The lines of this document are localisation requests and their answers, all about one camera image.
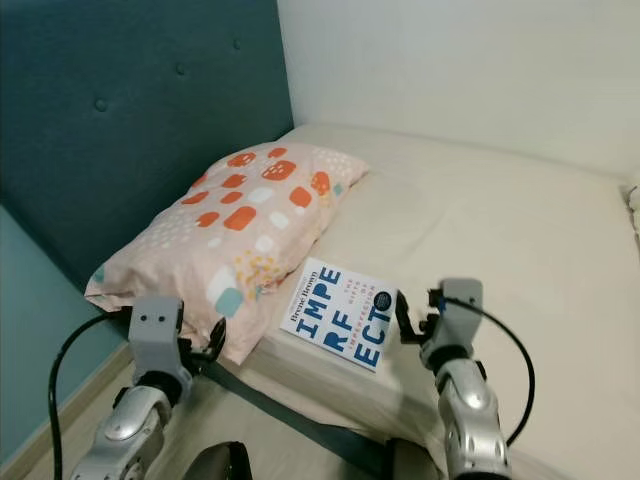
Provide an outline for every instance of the book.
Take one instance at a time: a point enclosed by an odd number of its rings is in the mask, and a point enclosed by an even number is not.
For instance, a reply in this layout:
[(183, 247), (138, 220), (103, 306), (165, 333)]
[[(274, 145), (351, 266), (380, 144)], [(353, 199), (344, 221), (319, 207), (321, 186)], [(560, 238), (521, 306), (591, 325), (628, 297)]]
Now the book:
[(384, 280), (309, 258), (280, 328), (375, 372), (396, 296)]

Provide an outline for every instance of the teal headboard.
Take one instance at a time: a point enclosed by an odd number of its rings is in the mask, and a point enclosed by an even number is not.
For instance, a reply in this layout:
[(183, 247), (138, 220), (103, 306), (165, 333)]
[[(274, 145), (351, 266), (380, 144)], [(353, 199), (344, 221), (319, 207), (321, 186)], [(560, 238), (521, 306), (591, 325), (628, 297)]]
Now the teal headboard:
[(292, 128), (275, 0), (4, 0), (2, 200), (82, 287), (225, 154)]

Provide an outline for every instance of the white bed sheet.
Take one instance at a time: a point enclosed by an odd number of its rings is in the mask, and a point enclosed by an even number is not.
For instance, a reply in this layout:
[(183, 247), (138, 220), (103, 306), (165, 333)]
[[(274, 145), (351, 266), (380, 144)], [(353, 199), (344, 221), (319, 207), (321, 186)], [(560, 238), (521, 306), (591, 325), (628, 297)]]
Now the white bed sheet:
[[(386, 278), (414, 321), (446, 276), (482, 280), (537, 372), (514, 445), (519, 478), (633, 478), (640, 451), (640, 261), (619, 179), (488, 149), (345, 127), (285, 137), (366, 160), (311, 255)], [(323, 423), (425, 444), (444, 468), (433, 376), (392, 342), (376, 374), (278, 329), (299, 271), (264, 302), (271, 329), (241, 380)], [(484, 322), (475, 342), (510, 432), (526, 400), (515, 347)]]

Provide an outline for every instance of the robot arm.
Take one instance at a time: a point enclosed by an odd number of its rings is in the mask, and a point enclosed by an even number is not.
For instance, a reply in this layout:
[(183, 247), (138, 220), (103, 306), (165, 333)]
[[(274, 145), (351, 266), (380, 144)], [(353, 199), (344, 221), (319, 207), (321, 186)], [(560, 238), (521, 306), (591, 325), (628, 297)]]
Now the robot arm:
[(211, 334), (209, 348), (192, 354), (190, 341), (178, 338), (182, 310), (177, 298), (143, 297), (136, 301), (129, 328), (136, 365), (134, 386), (120, 392), (113, 411), (98, 427), (91, 449), (70, 478), (144, 478), (162, 449), (171, 409), (186, 398), (192, 375), (199, 373), (193, 358), (214, 361), (225, 340), (222, 319)]
[(438, 408), (445, 425), (445, 449), (451, 480), (508, 480), (511, 465), (500, 431), (498, 401), (486, 384), (484, 368), (470, 359), (480, 315), (444, 298), (457, 298), (482, 307), (482, 284), (471, 279), (446, 279), (429, 292), (429, 305), (438, 314), (420, 322), (416, 334), (408, 304), (398, 292), (396, 317), (402, 343), (418, 343), (423, 365), (434, 372), (440, 393)]

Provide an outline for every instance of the black cable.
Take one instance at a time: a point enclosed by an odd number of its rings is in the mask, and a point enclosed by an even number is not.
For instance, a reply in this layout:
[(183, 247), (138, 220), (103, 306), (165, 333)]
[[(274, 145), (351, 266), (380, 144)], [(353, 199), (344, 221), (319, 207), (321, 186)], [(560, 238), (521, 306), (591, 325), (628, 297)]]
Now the black cable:
[(522, 344), (520, 339), (516, 337), (515, 333), (513, 333), (509, 329), (509, 327), (507, 327), (504, 323), (502, 323), (500, 320), (498, 320), (496, 317), (494, 317), (490, 313), (487, 313), (481, 308), (478, 308), (470, 303), (463, 302), (462, 300), (458, 300), (457, 298), (444, 297), (442, 298), (442, 300), (445, 303), (451, 303), (452, 305), (457, 305), (466, 310), (482, 315), (483, 317), (486, 317), (489, 320), (491, 320), (493, 323), (495, 323), (504, 333), (507, 334), (507, 336), (511, 340), (513, 340), (513, 343), (516, 344), (516, 346), (518, 347), (518, 350), (520, 350), (520, 353), (524, 358), (525, 363), (527, 364), (527, 372), (529, 374), (529, 393), (527, 395), (527, 405), (524, 408), (524, 412), (522, 413), (522, 418), (520, 419), (520, 422), (518, 422), (516, 429), (513, 431), (511, 435), (509, 435), (509, 438), (507, 439), (507, 446), (511, 446), (511, 444), (515, 442), (516, 438), (518, 438), (520, 433), (522, 433), (522, 430), (524, 430), (524, 427), (527, 424), (529, 417), (531, 416), (531, 410), (533, 409), (533, 400), (536, 394), (536, 374), (535, 374), (535, 371), (533, 370), (533, 362), (531, 361), (531, 357), (529, 356), (527, 349)]
[(56, 400), (56, 384), (58, 382), (58, 370), (64, 355), (71, 347), (71, 344), (85, 331), (103, 320), (114, 318), (110, 314), (103, 313), (88, 322), (80, 325), (65, 340), (58, 356), (53, 362), (51, 373), (49, 374), (49, 421), (51, 422), (51, 438), (53, 441), (53, 473), (55, 480), (62, 480), (62, 438), (60, 435), (60, 421), (58, 419), (58, 402)]

